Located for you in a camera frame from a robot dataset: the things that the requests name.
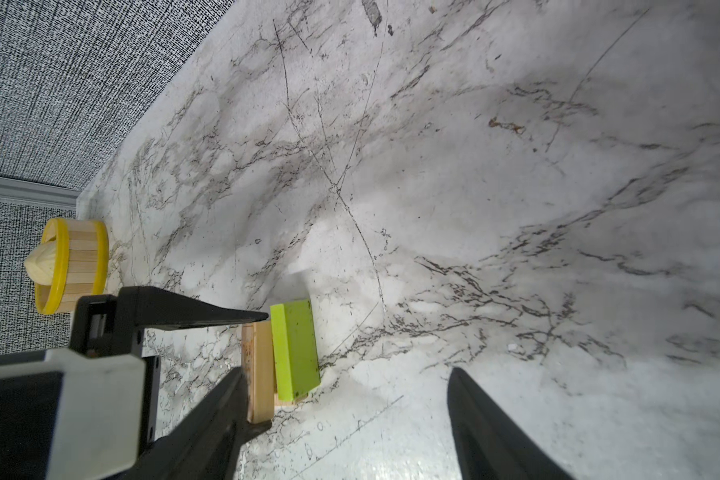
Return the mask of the plain wood rectangular block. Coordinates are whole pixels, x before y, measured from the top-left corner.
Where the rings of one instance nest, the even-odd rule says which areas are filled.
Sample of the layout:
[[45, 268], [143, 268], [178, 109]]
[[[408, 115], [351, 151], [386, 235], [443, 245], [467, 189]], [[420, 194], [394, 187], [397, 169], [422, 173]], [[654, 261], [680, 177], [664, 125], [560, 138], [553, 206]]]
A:
[[241, 340], [241, 363], [248, 384], [247, 420], [264, 423], [273, 419], [278, 408], [293, 406], [297, 400], [278, 396], [271, 322], [244, 325]]

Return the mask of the lime green rectangular block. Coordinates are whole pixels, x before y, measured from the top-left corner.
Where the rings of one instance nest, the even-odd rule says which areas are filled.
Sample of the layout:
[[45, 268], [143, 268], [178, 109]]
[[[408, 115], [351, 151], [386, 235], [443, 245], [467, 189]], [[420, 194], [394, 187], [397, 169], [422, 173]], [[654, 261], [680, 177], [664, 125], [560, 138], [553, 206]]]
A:
[[311, 302], [272, 305], [270, 317], [278, 400], [295, 402], [321, 383]]

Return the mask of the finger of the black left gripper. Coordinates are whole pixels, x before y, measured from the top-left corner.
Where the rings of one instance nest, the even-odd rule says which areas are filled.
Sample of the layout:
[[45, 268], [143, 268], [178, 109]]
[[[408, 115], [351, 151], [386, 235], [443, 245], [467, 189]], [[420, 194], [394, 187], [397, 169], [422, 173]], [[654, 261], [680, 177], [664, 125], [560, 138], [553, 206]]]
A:
[[153, 286], [77, 302], [69, 348], [88, 357], [142, 355], [145, 331], [237, 326], [267, 321], [265, 312], [224, 308]]

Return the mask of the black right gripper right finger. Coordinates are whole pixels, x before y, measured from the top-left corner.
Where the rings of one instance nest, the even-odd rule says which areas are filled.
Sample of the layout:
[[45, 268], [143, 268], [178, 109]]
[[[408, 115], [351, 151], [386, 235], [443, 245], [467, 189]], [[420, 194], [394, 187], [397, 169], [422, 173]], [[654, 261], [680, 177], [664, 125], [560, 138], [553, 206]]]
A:
[[464, 479], [569, 479], [461, 369], [451, 372], [447, 406]]

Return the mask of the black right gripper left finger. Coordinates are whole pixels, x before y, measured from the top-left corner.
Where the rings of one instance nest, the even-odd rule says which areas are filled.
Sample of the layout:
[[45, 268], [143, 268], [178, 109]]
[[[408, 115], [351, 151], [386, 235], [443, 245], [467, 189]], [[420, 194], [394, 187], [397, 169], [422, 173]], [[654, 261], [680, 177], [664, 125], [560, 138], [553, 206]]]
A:
[[244, 370], [236, 367], [120, 477], [231, 479], [241, 447], [272, 426], [270, 421], [252, 424], [247, 414], [247, 379]]

